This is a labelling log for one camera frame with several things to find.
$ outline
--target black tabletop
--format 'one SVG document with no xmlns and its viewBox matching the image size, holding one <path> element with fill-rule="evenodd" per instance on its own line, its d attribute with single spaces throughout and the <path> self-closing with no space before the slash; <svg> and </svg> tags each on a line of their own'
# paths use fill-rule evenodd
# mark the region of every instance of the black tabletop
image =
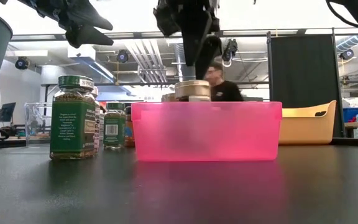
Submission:
<svg viewBox="0 0 358 224">
<path fill-rule="evenodd" d="M 281 147 L 275 162 L 53 162 L 0 149 L 0 223 L 358 223 L 358 147 Z"/>
</svg>

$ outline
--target translucent pink container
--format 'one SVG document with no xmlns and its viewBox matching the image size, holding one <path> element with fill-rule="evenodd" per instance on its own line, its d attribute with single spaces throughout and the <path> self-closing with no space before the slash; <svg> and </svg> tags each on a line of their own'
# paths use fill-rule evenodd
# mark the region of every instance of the translucent pink container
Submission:
<svg viewBox="0 0 358 224">
<path fill-rule="evenodd" d="M 277 157 L 279 102 L 132 104 L 140 161 L 265 161 Z"/>
</svg>

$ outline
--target yellow basket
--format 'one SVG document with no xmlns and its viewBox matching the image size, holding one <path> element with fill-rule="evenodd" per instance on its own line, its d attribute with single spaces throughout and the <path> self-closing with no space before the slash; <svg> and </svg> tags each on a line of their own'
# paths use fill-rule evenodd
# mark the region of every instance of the yellow basket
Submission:
<svg viewBox="0 0 358 224">
<path fill-rule="evenodd" d="M 336 100 L 308 108 L 283 109 L 279 144 L 329 144 L 333 140 Z"/>
</svg>

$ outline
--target man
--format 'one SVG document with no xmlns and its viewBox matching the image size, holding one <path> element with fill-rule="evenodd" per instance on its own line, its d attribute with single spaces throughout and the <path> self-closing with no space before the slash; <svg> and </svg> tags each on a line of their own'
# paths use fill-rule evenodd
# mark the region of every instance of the man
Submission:
<svg viewBox="0 0 358 224">
<path fill-rule="evenodd" d="M 239 87 L 230 81 L 223 79 L 223 65 L 213 62 L 206 72 L 205 80 L 211 85 L 212 101 L 244 101 Z"/>
</svg>

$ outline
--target black curtain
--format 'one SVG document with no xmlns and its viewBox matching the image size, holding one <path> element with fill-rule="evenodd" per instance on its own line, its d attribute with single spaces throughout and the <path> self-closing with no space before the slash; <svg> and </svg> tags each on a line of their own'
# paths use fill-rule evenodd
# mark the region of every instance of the black curtain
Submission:
<svg viewBox="0 0 358 224">
<path fill-rule="evenodd" d="M 334 42 L 333 35 L 268 35 L 270 101 L 300 108 L 336 100 L 334 137 L 340 138 L 344 128 Z"/>
</svg>

